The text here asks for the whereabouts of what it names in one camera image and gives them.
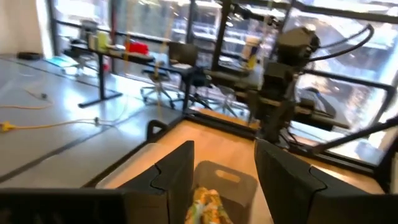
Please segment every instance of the standing desk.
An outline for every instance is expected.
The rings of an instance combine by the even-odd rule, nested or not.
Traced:
[[[109,96],[105,95],[105,74],[104,74],[104,67],[102,66],[102,64],[104,62],[104,56],[124,60],[124,53],[121,53],[120,55],[114,55],[107,51],[103,52],[100,50],[89,49],[86,44],[71,44],[71,49],[76,50],[76,51],[91,52],[98,56],[99,97],[97,99],[91,100],[89,102],[79,103],[78,106],[80,108],[86,108],[86,107],[94,105],[96,103],[100,103],[105,100],[110,100],[112,98],[116,98],[116,97],[119,97],[122,95],[122,93],[113,93],[112,95],[109,95]],[[184,84],[185,84],[185,91],[184,91],[185,96],[184,96],[184,101],[183,101],[183,105],[182,105],[182,110],[185,110],[187,108],[188,99],[189,99],[189,89],[190,89],[190,85],[192,82],[191,74],[195,71],[195,68],[192,67],[192,68],[188,68],[188,69],[182,69],[182,68],[173,67],[169,63],[169,58],[166,54],[159,54],[159,53],[155,53],[155,52],[150,52],[149,56],[129,55],[127,58],[128,58],[129,62],[138,63],[140,65],[147,65],[147,66],[151,66],[151,67],[155,67],[157,61],[158,62],[163,61],[163,64],[158,66],[159,69],[166,70],[166,71],[172,72],[172,73],[177,73],[177,74],[181,75],[182,77],[184,77],[184,78],[182,78],[182,80],[184,81]]]
[[[245,125],[245,121],[238,118],[232,118],[206,109],[198,110],[200,110],[201,113]],[[157,147],[152,147],[148,150],[142,149],[132,156],[132,163],[126,166],[118,175],[109,176],[110,178],[107,179],[106,184],[101,188],[114,189],[119,187],[126,181],[145,171],[187,140],[193,140],[195,142],[195,166],[201,161],[212,161],[222,166],[249,174],[258,180],[256,165],[253,158],[254,141],[185,120],[159,139],[156,142],[156,144],[158,144]],[[383,194],[377,182],[370,177],[305,157],[297,157],[371,194]],[[250,223],[273,223],[260,185],[258,185],[254,196]]]

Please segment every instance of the plastic bin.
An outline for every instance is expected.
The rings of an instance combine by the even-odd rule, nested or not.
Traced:
[[[217,190],[231,221],[234,224],[249,223],[257,189],[254,177],[214,162],[203,161],[193,173],[193,186]]]

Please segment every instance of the yellow floral fabric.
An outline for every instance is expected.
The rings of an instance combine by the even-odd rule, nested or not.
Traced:
[[[188,209],[185,224],[233,224],[224,210],[216,190],[199,187],[193,194],[193,203]]]

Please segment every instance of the black table leg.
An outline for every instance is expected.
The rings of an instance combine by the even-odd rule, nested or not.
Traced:
[[[191,83],[192,83],[192,77],[193,74],[189,74],[188,77],[185,77],[185,91],[184,91],[184,101],[182,103],[182,111],[185,111],[188,107],[188,101],[189,101],[189,94],[190,94],[190,89],[191,89]]]
[[[88,106],[92,106],[94,104],[100,103],[105,100],[110,100],[116,97],[123,95],[122,93],[113,93],[109,96],[105,95],[105,74],[104,74],[104,55],[98,54],[98,80],[99,80],[99,99],[91,100],[85,103],[79,103],[78,106],[80,108],[86,108]]]

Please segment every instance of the white wall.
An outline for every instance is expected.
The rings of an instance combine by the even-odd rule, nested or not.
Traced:
[[[0,54],[14,53],[17,46],[13,29],[10,26],[8,1],[0,0]]]
[[[0,53],[36,52],[51,57],[45,0],[0,0]]]

